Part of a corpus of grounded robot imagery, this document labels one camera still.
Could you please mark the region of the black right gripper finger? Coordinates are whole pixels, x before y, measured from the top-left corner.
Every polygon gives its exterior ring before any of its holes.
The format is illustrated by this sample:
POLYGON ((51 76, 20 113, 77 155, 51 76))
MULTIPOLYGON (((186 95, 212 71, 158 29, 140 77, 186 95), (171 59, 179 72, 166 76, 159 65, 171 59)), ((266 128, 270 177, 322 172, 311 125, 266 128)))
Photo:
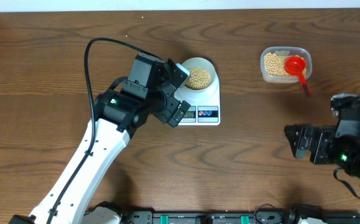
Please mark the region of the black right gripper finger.
POLYGON ((304 124, 293 124, 293 125, 286 125, 284 127, 284 135, 285 137, 290 140, 296 138, 296 133, 299 133, 303 128, 311 127, 311 124, 304 123, 304 124))
POLYGON ((309 150, 310 140, 307 138, 301 139, 289 139, 291 151, 293 157, 296 159, 302 159, 305 153, 309 150))

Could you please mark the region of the red plastic scoop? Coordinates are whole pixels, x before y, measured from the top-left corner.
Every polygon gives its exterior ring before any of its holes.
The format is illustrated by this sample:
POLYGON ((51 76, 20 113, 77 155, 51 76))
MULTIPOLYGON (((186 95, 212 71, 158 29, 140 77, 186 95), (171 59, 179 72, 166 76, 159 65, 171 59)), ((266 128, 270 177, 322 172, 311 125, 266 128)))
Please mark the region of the red plastic scoop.
POLYGON ((311 91, 306 81, 303 71, 306 67, 305 60, 298 56, 291 56, 285 60, 284 69, 287 74, 296 76, 300 83, 301 89, 306 96, 311 96, 311 91))

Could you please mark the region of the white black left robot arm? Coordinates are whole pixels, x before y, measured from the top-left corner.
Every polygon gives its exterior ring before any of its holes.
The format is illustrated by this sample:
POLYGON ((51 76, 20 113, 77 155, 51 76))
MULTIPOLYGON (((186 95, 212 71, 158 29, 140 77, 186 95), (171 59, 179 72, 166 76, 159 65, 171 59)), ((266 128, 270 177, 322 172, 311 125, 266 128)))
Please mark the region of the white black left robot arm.
POLYGON ((135 131, 149 115, 176 127, 190 105, 174 92, 184 86, 190 72, 172 60, 138 54, 128 77, 116 79, 98 95, 75 154, 49 194, 28 216, 14 215, 13 223, 113 223, 122 215, 109 206, 86 209, 103 176, 135 131))

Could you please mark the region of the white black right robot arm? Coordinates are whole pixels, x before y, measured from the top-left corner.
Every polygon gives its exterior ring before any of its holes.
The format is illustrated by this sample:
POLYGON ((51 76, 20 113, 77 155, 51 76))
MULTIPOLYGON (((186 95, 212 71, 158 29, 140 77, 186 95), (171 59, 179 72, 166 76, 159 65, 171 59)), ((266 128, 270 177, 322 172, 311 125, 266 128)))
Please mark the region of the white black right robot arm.
MULTIPOLYGON (((290 143, 293 157, 301 159, 310 152, 310 162, 315 165, 336 164, 339 170, 360 179, 360 104, 338 108, 335 126, 314 127, 310 124, 294 124, 284 127, 284 135, 290 143)), ((357 198, 354 189, 344 180, 345 187, 357 198)))

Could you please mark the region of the grey round bowl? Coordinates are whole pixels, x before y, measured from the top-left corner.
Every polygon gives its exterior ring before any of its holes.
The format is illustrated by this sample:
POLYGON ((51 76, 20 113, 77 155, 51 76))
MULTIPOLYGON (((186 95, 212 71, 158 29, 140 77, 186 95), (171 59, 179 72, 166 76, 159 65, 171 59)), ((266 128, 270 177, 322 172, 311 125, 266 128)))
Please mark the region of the grey round bowl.
POLYGON ((191 91, 214 91, 218 86, 218 78, 213 64, 205 58, 193 57, 182 63, 190 73, 190 78, 184 85, 191 91))

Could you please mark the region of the white digital kitchen scale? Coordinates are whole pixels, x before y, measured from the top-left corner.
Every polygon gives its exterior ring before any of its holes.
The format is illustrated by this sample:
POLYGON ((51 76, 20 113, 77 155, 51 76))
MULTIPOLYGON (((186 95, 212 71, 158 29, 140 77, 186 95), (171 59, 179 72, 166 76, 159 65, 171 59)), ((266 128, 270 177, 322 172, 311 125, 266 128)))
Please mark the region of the white digital kitchen scale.
POLYGON ((177 89, 174 97, 185 100, 190 108, 180 121, 179 126, 217 126, 220 124, 220 82, 210 61, 194 57, 186 60, 184 68, 203 68, 211 79, 211 84, 203 90, 192 90, 186 86, 177 89))

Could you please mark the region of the clear plastic bean container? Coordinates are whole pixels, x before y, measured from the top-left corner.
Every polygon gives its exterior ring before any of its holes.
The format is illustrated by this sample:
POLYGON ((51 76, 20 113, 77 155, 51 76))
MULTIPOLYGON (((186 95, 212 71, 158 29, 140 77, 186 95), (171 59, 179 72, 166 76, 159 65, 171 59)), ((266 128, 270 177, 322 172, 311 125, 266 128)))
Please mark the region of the clear plastic bean container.
POLYGON ((296 76, 285 71, 285 61, 291 56, 302 58, 306 62, 303 75, 306 79, 311 77, 313 64, 310 53, 300 47, 269 47, 260 56, 260 69, 263 79, 268 83, 291 84, 298 83, 296 76))

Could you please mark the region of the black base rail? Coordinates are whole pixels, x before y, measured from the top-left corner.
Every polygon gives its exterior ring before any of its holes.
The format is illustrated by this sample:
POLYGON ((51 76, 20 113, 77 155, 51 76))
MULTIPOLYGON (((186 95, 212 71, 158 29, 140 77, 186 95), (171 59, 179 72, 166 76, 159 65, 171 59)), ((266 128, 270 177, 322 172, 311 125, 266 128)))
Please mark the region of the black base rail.
POLYGON ((119 211, 112 206, 97 207, 83 216, 82 224, 360 224, 356 212, 324 212, 311 205, 290 210, 269 208, 267 204, 249 212, 154 212, 119 211))

